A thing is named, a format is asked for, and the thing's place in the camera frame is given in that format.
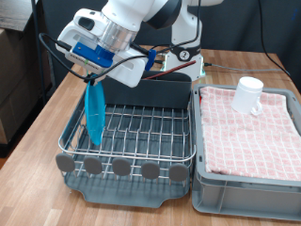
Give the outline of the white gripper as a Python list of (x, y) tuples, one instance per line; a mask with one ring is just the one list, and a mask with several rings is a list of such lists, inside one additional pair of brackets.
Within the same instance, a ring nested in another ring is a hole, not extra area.
[(65, 48), (57, 45), (56, 49), (65, 58), (89, 72), (84, 82), (97, 85), (105, 76), (134, 88), (145, 71), (148, 57), (130, 47), (135, 32), (121, 26), (94, 26), (87, 30), (82, 26), (66, 26), (58, 41), (66, 43)]

